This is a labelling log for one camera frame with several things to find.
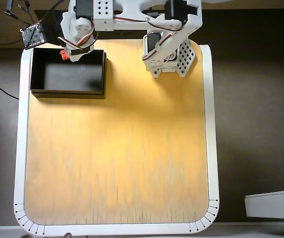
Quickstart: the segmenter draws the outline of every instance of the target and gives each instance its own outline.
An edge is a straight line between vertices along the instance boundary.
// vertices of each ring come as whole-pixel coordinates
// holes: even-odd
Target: perforated bracket
[[[113,31],[113,0],[94,0],[93,19],[96,31]]]
[[[185,77],[196,55],[190,45],[189,39],[184,40],[179,46],[178,63],[176,72],[180,77]]]

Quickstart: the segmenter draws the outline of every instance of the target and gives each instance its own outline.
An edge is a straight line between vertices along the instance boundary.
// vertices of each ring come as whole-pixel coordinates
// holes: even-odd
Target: black box
[[[63,61],[61,49],[35,48],[30,89],[42,98],[104,99],[106,59],[103,50],[93,50],[79,61]]]

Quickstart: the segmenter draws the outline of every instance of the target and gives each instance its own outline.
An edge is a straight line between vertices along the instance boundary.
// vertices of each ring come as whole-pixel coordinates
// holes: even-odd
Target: white object
[[[284,191],[245,197],[248,217],[284,218]]]
[[[183,44],[184,42],[188,42],[188,36],[202,26],[201,0],[184,1],[187,2],[188,6],[196,7],[197,14],[187,14],[187,22],[182,25],[179,20],[165,20],[164,14],[158,16],[157,18],[153,18],[142,12],[143,10],[146,10],[150,7],[165,4],[167,0],[94,0],[93,21],[95,24],[95,29],[97,31],[147,30],[148,33],[161,33],[163,37],[172,32],[165,29],[180,29],[180,31],[174,32],[175,34],[167,38],[167,40],[165,40],[162,45],[157,44],[155,47],[156,53],[149,57],[149,59],[144,60],[144,63],[146,65],[146,69],[151,72],[154,77],[158,77],[161,72],[175,71],[177,71],[180,77],[184,77],[187,74],[191,63],[193,62],[194,57],[190,57],[190,60],[188,60],[189,65],[184,65],[183,67],[177,65],[179,58],[174,61],[165,62],[165,59],[169,58],[171,54],[174,54],[176,50],[180,52],[179,46],[181,46],[181,44]],[[74,44],[76,44],[77,39],[75,39],[75,36],[74,34],[72,34],[72,32],[74,31],[75,26],[79,26],[79,24],[75,22],[81,20],[81,18],[76,19],[75,17],[75,12],[73,10],[75,5],[75,0],[70,0],[68,12],[65,12],[63,14],[63,21],[61,22],[64,37]],[[120,9],[122,13],[113,15],[114,9]],[[125,19],[133,19],[140,22],[134,22]],[[79,32],[77,36],[83,37],[84,35],[85,34],[83,34],[82,32]],[[90,45],[92,42],[93,37],[90,38],[88,43],[86,43],[83,48]],[[74,49],[75,48],[70,45],[67,45],[65,47],[65,51],[70,56],[70,59],[72,61],[77,61],[84,54],[72,56],[71,50]],[[147,55],[147,53],[147,44],[144,44],[144,56]]]
[[[206,121],[207,166],[209,207],[206,214],[192,223],[166,224],[104,224],[43,226],[31,221],[24,207],[25,173],[27,154],[27,126],[29,110],[30,75],[33,49],[24,50],[21,59],[18,129],[16,148],[16,172],[14,189],[15,217],[27,232],[36,236],[63,236],[70,232],[73,236],[84,235],[159,235],[198,233],[209,227],[219,210],[219,182],[217,165],[216,124],[212,59],[209,46],[200,46],[203,61],[203,84]]]

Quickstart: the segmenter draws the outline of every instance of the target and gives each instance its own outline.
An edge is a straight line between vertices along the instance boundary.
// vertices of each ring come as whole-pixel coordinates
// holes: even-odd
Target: black cable
[[[29,17],[31,18],[32,23],[35,24],[35,21],[34,21],[34,19],[33,19],[33,16],[32,16],[32,14],[31,14],[31,11],[30,11],[29,8],[27,8],[27,13],[28,13]]]
[[[63,2],[64,0],[58,0],[47,12],[46,14],[43,16],[42,19],[40,19],[39,22],[45,20],[45,18],[59,5]]]
[[[14,18],[15,20],[18,20],[18,21],[20,21],[20,22],[22,22],[22,23],[24,23],[24,24],[26,24],[26,25],[28,25],[28,26],[31,25],[30,23],[28,23],[28,22],[26,22],[26,21],[20,19],[18,16],[14,15],[13,13],[10,13],[10,12],[7,12],[7,11],[5,11],[4,13],[5,13],[6,15],[8,15],[8,16]]]
[[[11,44],[15,44],[15,43],[17,43],[17,42],[20,42],[20,41],[22,41],[23,39],[19,39],[19,40],[17,40],[17,41],[12,41],[12,42],[7,42],[7,43],[1,43],[0,42],[0,45],[1,46],[5,46],[5,45],[11,45]]]
[[[0,88],[0,90],[1,90],[2,92],[4,92],[6,95],[8,95],[8,96],[10,96],[10,97],[12,97],[12,98],[15,98],[15,99],[17,99],[17,100],[19,100],[19,98],[15,97],[15,96],[13,96],[13,95],[10,95],[9,93],[5,92],[3,89]]]
[[[178,29],[178,30],[170,30],[168,28],[165,28],[165,27],[161,27],[161,26],[157,26],[157,25],[154,25],[153,23],[149,22],[149,21],[146,21],[148,24],[150,24],[151,26],[155,27],[155,28],[158,28],[158,29],[162,29],[162,30],[166,30],[166,31],[173,31],[173,32],[178,32],[178,31],[181,31],[182,28],[183,28],[183,25],[181,25],[181,28]]]

